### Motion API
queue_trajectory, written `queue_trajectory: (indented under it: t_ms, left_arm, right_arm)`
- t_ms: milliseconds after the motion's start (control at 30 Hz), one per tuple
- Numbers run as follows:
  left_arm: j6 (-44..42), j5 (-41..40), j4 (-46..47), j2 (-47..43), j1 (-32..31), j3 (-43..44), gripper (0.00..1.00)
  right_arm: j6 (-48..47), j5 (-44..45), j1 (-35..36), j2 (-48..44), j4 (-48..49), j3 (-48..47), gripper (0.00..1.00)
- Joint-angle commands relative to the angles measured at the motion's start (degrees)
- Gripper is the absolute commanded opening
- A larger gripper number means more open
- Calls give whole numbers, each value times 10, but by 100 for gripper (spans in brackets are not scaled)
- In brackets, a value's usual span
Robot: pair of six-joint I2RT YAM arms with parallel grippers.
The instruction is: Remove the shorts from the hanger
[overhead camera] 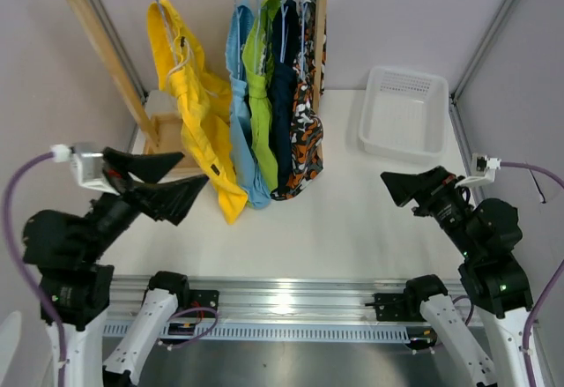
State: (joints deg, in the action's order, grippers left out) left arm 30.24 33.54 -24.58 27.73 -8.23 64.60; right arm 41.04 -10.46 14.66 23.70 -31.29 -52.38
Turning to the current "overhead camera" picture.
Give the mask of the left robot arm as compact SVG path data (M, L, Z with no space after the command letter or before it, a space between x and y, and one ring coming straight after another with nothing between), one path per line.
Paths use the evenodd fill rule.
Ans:
M41 318L57 359L54 380L60 386L136 386L165 323L189 310L189 280L176 272L153 275L135 320L103 358L114 268L99 261L141 214L179 225L208 178L166 181L184 158L180 152L130 154L78 144L57 145L52 154L71 164L79 186L101 193L84 216L44 210L23 231L23 260L41 274Z

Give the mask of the blue hanger of camouflage shorts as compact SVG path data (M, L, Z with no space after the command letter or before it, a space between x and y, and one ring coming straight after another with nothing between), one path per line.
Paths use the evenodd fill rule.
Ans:
M301 33L300 33L300 67L301 69L304 68L304 61L305 61L305 17L307 12L307 4L304 0L300 0L300 17L301 17Z

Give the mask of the blue hanger of yellow shorts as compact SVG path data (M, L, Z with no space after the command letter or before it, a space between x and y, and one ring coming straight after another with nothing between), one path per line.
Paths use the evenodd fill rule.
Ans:
M162 23L165 27L167 42L168 42L168 46L171 48L171 51L172 51L174 65L178 66L181 63L181 61L180 61L181 56L180 56L180 53L178 52L178 49L177 49L177 47L174 43L174 32L173 32L172 25L171 25L171 23L168 19L167 14L165 13L165 8L164 8L163 4L161 3L161 1L160 0L154 0L154 1L157 4Z

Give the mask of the yellow shorts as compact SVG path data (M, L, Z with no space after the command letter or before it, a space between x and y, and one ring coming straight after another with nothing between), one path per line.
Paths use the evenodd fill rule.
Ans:
M157 4L147 11L147 33L159 80L159 89L175 98L182 119L182 145L209 177L217 191L219 208L233 224L248 197L238 186L230 158L228 82L206 68L204 48L169 0L160 0L172 25L181 63L174 65Z

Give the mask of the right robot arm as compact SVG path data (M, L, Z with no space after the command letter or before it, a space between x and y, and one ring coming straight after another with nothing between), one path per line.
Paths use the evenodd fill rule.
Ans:
M427 275L407 281L404 313L428 322L470 386L543 386L545 379L532 333L529 280L513 255L523 238L517 209L496 198L472 205L468 190L494 181L501 162L480 157L464 177L438 166L418 175L381 174L394 203L416 202L417 217L433 218L464 261L458 271L486 331L484 351L456 315L442 281Z

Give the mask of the orange camouflage shorts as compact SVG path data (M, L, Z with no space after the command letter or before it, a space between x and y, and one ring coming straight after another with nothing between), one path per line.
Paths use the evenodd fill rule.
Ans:
M316 74L314 40L316 0L304 0L304 2L308 7L305 17L304 68L300 67L300 36L297 54L293 60L297 86L294 91L290 120L292 170L286 185L281 190L276 190L274 194L273 191L271 192L271 198L277 201L298 196L323 171L323 158L320 156L323 124L313 109ZM301 25L300 2L295 3Z

